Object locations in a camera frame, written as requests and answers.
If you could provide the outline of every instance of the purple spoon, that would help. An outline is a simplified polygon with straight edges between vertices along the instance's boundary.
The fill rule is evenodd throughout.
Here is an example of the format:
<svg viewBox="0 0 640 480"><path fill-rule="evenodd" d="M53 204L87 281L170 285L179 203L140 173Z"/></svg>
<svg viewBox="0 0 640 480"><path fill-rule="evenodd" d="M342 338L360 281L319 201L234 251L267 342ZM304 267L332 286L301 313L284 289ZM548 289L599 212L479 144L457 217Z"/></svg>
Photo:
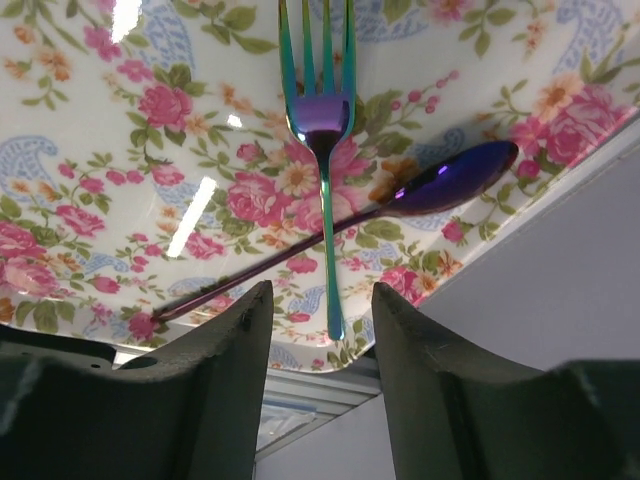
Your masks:
<svg viewBox="0 0 640 480"><path fill-rule="evenodd" d="M465 150L424 170L396 190L386 204L336 223L334 232L341 232L373 218L424 216L454 208L493 185L513 165L518 151L518 146L509 141L488 142ZM318 232L251 268L227 277L222 282L203 287L156 310L153 320L164 323L181 317L323 240L323 233Z"/></svg>

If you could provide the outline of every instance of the fork head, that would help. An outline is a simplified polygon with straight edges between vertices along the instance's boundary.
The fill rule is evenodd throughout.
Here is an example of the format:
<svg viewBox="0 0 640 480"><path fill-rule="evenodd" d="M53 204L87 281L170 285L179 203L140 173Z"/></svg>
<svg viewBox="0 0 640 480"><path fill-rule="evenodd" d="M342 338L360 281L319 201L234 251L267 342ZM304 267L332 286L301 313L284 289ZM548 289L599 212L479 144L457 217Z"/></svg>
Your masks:
<svg viewBox="0 0 640 480"><path fill-rule="evenodd" d="M298 95L286 0L279 0L280 65L287 120L293 135L313 150L328 156L353 129L355 119L355 19L353 0L344 0L342 79L336 91L333 76L330 0L323 8L323 85L316 91L309 0L302 2L304 93Z"/></svg>

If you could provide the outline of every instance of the iridescent fork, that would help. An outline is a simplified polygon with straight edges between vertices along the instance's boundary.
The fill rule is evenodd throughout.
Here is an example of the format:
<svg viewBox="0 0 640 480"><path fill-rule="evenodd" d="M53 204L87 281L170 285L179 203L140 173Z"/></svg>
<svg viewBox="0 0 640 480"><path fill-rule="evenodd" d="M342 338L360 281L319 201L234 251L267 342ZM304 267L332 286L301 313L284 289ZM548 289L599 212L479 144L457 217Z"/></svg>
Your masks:
<svg viewBox="0 0 640 480"><path fill-rule="evenodd" d="M291 133L309 150L318 162L320 173L320 200L325 238L327 276L327 326L331 340L344 337L344 319L340 307L340 294L336 278L333 245L333 214L331 212L331 175L329 164L336 146L353 129L355 93L355 22L353 0L344 0L344 32L342 47L342 87L336 91L333 77L333 47L331 42L331 16L329 0L324 0L323 15L323 83L316 91L313 65L313 47L309 21L309 0L302 2L302 30L304 49L304 94L299 96L291 48L291 34L286 0L279 0L280 67L282 87Z"/></svg>

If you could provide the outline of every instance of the fork tine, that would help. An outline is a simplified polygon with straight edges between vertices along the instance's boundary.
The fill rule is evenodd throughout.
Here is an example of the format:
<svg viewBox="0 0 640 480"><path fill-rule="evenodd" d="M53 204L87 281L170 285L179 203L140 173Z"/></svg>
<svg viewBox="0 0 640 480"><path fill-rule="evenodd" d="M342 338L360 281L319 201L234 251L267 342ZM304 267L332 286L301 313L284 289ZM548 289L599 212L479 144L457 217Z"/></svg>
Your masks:
<svg viewBox="0 0 640 480"><path fill-rule="evenodd" d="M356 25L353 0L344 2L344 34L342 46L342 93L355 102L356 91Z"/></svg>
<svg viewBox="0 0 640 480"><path fill-rule="evenodd" d="M302 2L302 37L304 40L304 94L305 96L314 95L316 93L316 72L313 67L309 0L303 0Z"/></svg>
<svg viewBox="0 0 640 480"><path fill-rule="evenodd" d="M324 0L324 15L322 27L322 49L323 49L323 70L324 93L335 93L336 85L333 79L333 42L331 40L331 8L330 0Z"/></svg>
<svg viewBox="0 0 640 480"><path fill-rule="evenodd" d="M298 94L296 85L296 67L293 63L293 49L291 47L291 32L289 30L289 16L287 14L287 0L278 3L278 34L280 40L280 65L282 69L282 89L287 102Z"/></svg>

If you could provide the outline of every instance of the green fork handle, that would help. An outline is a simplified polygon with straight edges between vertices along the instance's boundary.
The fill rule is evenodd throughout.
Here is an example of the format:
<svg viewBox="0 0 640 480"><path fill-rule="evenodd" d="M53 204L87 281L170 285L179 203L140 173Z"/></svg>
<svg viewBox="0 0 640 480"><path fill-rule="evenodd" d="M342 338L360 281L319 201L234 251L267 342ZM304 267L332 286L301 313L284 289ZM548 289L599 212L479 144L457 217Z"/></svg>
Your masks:
<svg viewBox="0 0 640 480"><path fill-rule="evenodd" d="M340 292L336 274L336 256L333 243L333 205L331 202L331 175L329 159L319 159L320 200L325 243L325 263L327 276L327 328L333 341L344 338L344 318L340 306Z"/></svg>

